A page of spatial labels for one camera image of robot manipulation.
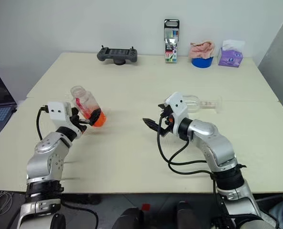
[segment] tissue box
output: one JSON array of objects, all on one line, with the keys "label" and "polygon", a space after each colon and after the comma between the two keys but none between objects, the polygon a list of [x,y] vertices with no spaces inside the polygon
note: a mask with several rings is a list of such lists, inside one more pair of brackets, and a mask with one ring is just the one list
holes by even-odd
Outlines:
[{"label": "tissue box", "polygon": [[229,66],[229,67],[236,67],[240,66],[240,63],[243,59],[243,54],[236,50],[220,50],[218,55],[219,65],[222,66]]}]

